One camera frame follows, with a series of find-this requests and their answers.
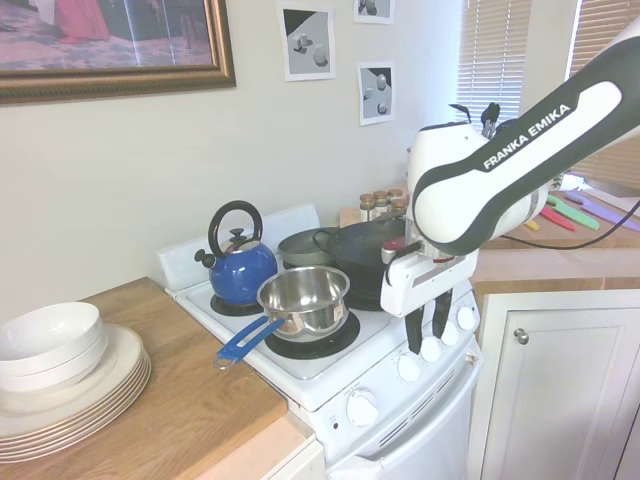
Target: pink knife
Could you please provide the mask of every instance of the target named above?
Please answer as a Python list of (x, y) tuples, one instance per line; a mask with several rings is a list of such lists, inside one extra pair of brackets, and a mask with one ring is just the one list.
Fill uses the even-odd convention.
[(570, 230), (572, 232), (576, 231), (576, 226), (573, 223), (571, 223), (559, 213), (554, 212), (551, 207), (549, 207), (549, 205), (545, 205), (542, 208), (540, 215), (550, 222), (555, 223), (556, 225), (560, 225), (562, 228), (566, 228), (567, 230)]

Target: colorful knife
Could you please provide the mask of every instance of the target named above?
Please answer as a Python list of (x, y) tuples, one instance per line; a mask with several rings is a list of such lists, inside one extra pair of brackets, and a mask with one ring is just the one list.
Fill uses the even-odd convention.
[(546, 218), (550, 222), (553, 222), (556, 225), (560, 225), (562, 228), (566, 228), (567, 230), (571, 230), (572, 232), (576, 231), (576, 226), (573, 223), (571, 223), (569, 220), (564, 218), (559, 213), (556, 213), (553, 210), (551, 210), (551, 207), (549, 207), (548, 205), (545, 205), (542, 208), (540, 215), (542, 215), (544, 218)]
[(569, 220), (573, 220), (574, 222), (579, 223), (580, 225), (584, 225), (591, 230), (598, 230), (600, 228), (600, 224), (595, 218), (590, 217), (580, 210), (576, 210), (575, 208), (570, 207), (562, 200), (554, 197), (553, 195), (549, 195), (549, 197), (547, 197), (547, 203), (553, 205), (553, 210), (555, 212), (558, 212), (560, 215), (564, 215)]
[[(589, 212), (591, 215), (595, 215), (596, 217), (606, 220), (607, 222), (615, 224), (624, 218), (624, 215), (620, 215), (619, 213), (609, 210), (602, 205), (598, 205), (596, 202), (589, 200), (582, 195), (578, 195), (577, 193), (567, 192), (565, 197), (567, 200), (580, 205), (585, 212)], [(631, 220), (627, 220), (622, 224), (622, 226), (628, 228), (629, 230), (640, 232), (640, 225), (632, 222)]]
[(538, 223), (533, 220), (529, 220), (528, 222), (525, 223), (525, 225), (529, 227), (531, 230), (533, 230), (534, 232), (537, 232), (538, 230), (540, 230), (540, 225), (538, 225)]

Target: cabinet knob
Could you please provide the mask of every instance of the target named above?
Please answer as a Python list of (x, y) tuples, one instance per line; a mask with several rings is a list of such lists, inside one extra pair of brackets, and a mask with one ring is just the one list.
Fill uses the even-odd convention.
[(529, 343), (529, 334), (525, 332), (523, 329), (521, 328), (516, 329), (513, 332), (513, 335), (516, 337), (520, 345), (526, 345), (527, 343)]

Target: cabinet door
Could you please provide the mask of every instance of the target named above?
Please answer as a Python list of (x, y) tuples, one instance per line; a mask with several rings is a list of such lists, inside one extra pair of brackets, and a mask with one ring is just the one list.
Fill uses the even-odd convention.
[(613, 479), (638, 405), (639, 345), (639, 309), (509, 312), (482, 478)]

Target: kettle spout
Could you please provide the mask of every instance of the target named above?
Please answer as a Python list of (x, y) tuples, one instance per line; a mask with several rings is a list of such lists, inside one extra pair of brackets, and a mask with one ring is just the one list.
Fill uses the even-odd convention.
[(196, 262), (202, 263), (202, 265), (204, 265), (205, 268), (213, 268), (213, 266), (216, 264), (215, 255), (212, 255), (211, 253), (205, 253), (205, 251), (202, 249), (196, 252), (193, 259)]

